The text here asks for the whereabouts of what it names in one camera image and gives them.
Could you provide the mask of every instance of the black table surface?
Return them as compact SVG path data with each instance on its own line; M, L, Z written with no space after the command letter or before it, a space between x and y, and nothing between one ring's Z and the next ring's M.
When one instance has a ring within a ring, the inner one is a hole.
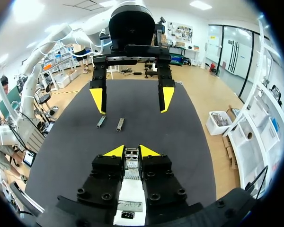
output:
M180 83L169 110L160 113L158 83L150 80L108 80L107 116L101 114L87 84L63 111L46 137L31 168L26 193L46 209L62 195L76 201L97 154L140 144L167 154L175 176L186 189L189 205L216 200L211 154L196 110ZM121 132L116 131L125 118Z

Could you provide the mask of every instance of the ceiling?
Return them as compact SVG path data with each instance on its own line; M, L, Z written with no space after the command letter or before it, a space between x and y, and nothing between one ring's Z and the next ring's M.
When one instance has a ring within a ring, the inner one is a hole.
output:
M27 49L27 45L46 38L49 33L44 30L48 27L61 23L71 24L102 12L107 8L97 3L104 1L106 0L39 0L45 5L41 16L26 24L17 23L11 12L0 30L0 57L8 53L9 58L5 64L9 64L23 53L33 50L33 47ZM256 23L257 15L244 0L203 0L213 7L205 11L191 7L189 3L192 1L144 0L148 7L184 11L204 19L234 19Z

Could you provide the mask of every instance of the metal block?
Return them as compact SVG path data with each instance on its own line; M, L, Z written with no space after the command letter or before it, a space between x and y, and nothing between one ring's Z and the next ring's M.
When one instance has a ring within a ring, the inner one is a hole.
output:
M125 120L124 118L120 118L118 126L117 126L117 131L121 131L124 120Z
M100 121L99 121L98 124L97 124L97 128L98 128L98 129L101 127L101 125L102 125L103 121L105 120L105 118L106 118L106 116L102 116L102 117L101 117Z

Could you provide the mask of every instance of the cardboard box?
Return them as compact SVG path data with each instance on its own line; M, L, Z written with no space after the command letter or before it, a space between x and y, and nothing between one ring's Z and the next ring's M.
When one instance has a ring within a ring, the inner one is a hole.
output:
M229 140L228 136L223 137L222 139L223 139L223 143L224 143L225 148L231 147L231 141Z
M236 160L235 157L233 157L233 158L231 159L231 168L232 168L232 169L238 169L238 163L237 163L237 160Z
M229 159L232 159L233 157L235 157L235 153L233 152L232 147L228 147L228 148L226 148L226 150L227 150L227 154L228 154Z
M166 35L161 35L161 42L165 43L166 42Z
M185 47L185 43L184 42L176 42L176 46Z

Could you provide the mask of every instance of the white bin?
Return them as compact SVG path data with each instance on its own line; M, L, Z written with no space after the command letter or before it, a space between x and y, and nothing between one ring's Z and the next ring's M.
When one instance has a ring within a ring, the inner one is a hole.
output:
M218 126L212 116L212 113L220 114L223 119L227 120L229 125ZM209 112L209 117L206 123L206 127L209 131L209 134L211 136L215 136L215 135L223 134L230 127L231 124L232 124L232 121L225 111L212 111L212 112Z
M238 124L236 129L233 131L232 138L235 142L236 147L240 147L244 143L249 141L241 127L241 124Z
M65 88L67 85L70 84L70 78L68 76L62 77L60 81L57 81L57 85L59 88Z
M256 127L260 127L269 117L268 107L260 97L255 96L254 98L255 100L250 107L249 115Z
M268 152L277 142L280 141L271 118L268 119L267 124L261 133L261 139L266 152Z
M70 80L73 81L74 79L76 79L79 75L79 71L75 70L72 74L70 74Z

